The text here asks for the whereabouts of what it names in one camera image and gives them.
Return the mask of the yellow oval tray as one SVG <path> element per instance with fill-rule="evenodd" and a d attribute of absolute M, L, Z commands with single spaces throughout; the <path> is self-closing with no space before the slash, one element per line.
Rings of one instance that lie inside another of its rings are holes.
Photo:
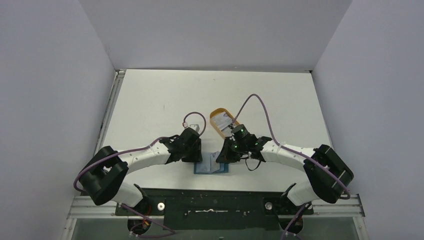
<path fill-rule="evenodd" d="M 240 125 L 234 116 L 225 108 L 217 108 L 209 114 L 211 126 L 224 139 L 232 136 L 232 129 Z"/>

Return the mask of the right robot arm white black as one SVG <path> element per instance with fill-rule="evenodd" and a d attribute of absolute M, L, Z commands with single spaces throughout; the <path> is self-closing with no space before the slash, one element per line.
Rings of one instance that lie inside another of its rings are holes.
<path fill-rule="evenodd" d="M 244 156 L 261 163 L 282 164 L 306 174 L 306 181 L 293 183 L 282 195 L 281 207 L 289 214 L 315 200 L 334 204 L 347 199 L 347 187 L 354 179 L 352 170 L 328 145 L 310 148 L 278 144 L 271 137 L 256 137 L 240 124 L 224 138 L 216 162 L 236 163 Z"/>

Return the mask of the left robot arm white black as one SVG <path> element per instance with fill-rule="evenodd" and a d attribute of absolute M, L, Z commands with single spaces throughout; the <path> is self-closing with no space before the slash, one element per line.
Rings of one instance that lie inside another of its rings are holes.
<path fill-rule="evenodd" d="M 141 215 L 147 211 L 148 200 L 139 186 L 124 181 L 126 175 L 179 161 L 202 161 L 201 136 L 190 127 L 180 135 L 160 137 L 141 148 L 117 151 L 102 147 L 77 175 L 74 188 L 86 192 L 97 206 L 113 201 Z"/>

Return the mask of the blue leather card holder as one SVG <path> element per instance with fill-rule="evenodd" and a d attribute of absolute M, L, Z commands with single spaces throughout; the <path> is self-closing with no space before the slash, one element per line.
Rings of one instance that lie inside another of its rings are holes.
<path fill-rule="evenodd" d="M 194 164 L 193 173 L 195 175 L 214 175 L 228 173 L 229 164 L 217 162 L 217 158 L 219 155 L 219 151 L 202 152 L 202 160 L 201 162 L 197 162 Z"/>

